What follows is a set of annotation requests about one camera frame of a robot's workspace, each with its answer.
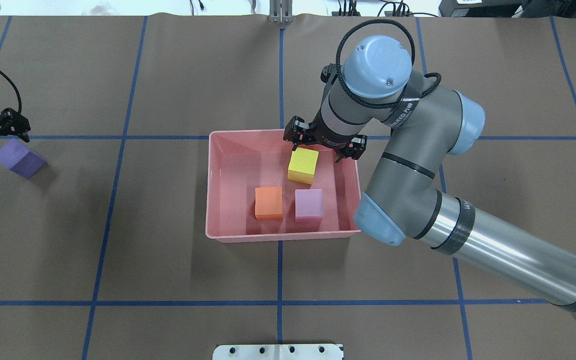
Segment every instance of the purple cube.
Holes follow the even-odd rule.
[[[324,219],[324,191],[296,189],[294,191],[295,223],[317,223]]]
[[[0,163],[13,173],[28,179],[36,173],[46,161],[17,139],[11,139],[6,145],[0,148]]]

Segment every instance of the gray robotic arm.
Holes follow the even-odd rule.
[[[346,34],[335,66],[350,34],[375,22],[369,20]],[[295,146],[322,144],[339,158],[356,159],[366,144],[366,137],[358,134],[368,121],[377,119],[393,129],[361,195],[355,224],[391,246],[406,236],[420,240],[432,250],[524,287],[576,319],[574,253],[431,188],[445,155],[466,152],[480,136],[482,107],[458,91],[438,86],[441,77],[433,80],[412,70],[407,50],[387,36],[363,39],[341,68],[331,66],[324,69],[331,78],[322,77],[327,85],[314,121],[306,125],[293,117],[284,139]]]

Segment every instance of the white mounting plate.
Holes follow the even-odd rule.
[[[212,360],[344,360],[344,347],[341,344],[221,345],[214,349]]]

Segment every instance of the yellow cube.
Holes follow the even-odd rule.
[[[298,147],[290,156],[288,165],[288,180],[304,184],[313,184],[315,168],[320,153],[308,148]]]

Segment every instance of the white bracket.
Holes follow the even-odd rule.
[[[290,24],[293,22],[293,0],[270,0],[271,23]]]
[[[344,360],[341,344],[222,345],[212,360]]]

